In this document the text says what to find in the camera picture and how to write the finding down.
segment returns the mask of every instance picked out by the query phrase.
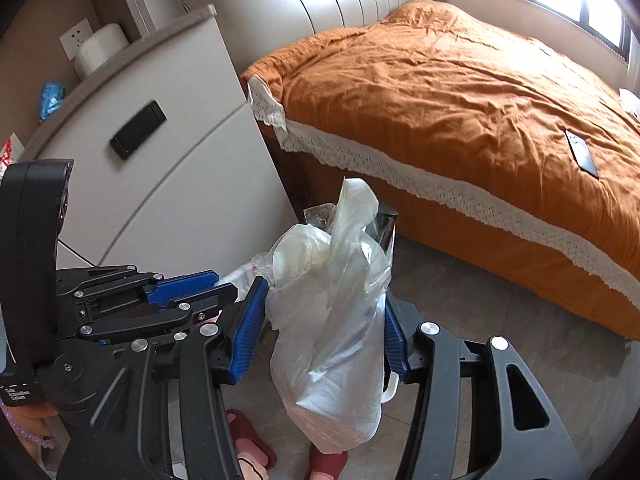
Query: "mattress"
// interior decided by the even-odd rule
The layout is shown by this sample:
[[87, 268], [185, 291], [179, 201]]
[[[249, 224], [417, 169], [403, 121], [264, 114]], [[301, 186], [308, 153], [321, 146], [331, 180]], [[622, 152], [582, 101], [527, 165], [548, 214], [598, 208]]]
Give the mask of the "mattress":
[[417, 0], [281, 48], [241, 79], [281, 149], [429, 204], [437, 232], [416, 221], [409, 236], [640, 339], [640, 127], [589, 70]]

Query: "tiled floor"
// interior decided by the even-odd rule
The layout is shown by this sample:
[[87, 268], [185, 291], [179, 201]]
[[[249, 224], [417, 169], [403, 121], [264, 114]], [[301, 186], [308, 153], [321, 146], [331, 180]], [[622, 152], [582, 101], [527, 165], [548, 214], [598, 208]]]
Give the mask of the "tiled floor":
[[[520, 352], [551, 401], [588, 469], [610, 452], [640, 405], [640, 345], [582, 320], [535, 294], [446, 254], [398, 238], [391, 284], [423, 317], [456, 336], [486, 341], [497, 333]], [[261, 341], [252, 368], [225, 391], [229, 408], [246, 412], [278, 454], [274, 480], [302, 480], [308, 440], [289, 420], [271, 382], [275, 333]], [[414, 408], [415, 386], [401, 385], [383, 407], [375, 437], [350, 452], [341, 480], [395, 476]], [[454, 478], [466, 469], [470, 386], [461, 392]]]

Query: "white lace trim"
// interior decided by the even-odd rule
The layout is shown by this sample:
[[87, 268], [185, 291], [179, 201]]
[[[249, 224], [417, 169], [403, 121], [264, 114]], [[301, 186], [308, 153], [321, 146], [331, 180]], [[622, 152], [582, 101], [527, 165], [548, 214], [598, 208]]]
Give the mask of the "white lace trim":
[[246, 100], [254, 113], [254, 117], [267, 126], [287, 129], [284, 107], [273, 98], [271, 90], [260, 76], [251, 76], [247, 82], [248, 96]]
[[249, 83], [249, 102], [255, 118], [269, 121], [264, 122], [274, 127], [280, 147], [286, 152], [309, 153], [321, 164], [381, 178], [418, 198], [435, 201], [485, 225], [560, 251], [576, 267], [598, 276], [609, 288], [622, 293], [640, 309], [638, 280], [588, 240], [540, 220], [481, 187], [414, 168], [354, 140], [290, 121], [262, 79], [252, 76]]

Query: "blue package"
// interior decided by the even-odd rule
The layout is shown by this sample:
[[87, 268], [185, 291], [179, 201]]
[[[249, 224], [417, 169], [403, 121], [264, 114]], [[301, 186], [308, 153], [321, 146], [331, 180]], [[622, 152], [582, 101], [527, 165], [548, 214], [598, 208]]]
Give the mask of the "blue package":
[[60, 83], [44, 83], [40, 94], [40, 122], [62, 106], [65, 99], [65, 86]]

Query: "wall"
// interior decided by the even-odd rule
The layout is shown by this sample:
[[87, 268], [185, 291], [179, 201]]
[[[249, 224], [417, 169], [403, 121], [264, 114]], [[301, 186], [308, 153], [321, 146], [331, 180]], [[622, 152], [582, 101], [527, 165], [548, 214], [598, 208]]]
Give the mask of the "wall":
[[0, 142], [15, 132], [26, 144], [38, 127], [40, 89], [47, 81], [68, 91], [79, 83], [60, 36], [88, 18], [100, 28], [91, 0], [27, 0], [0, 39]]
[[447, 0], [492, 25], [537, 38], [596, 73], [612, 88], [624, 86], [626, 62], [591, 34], [526, 0]]

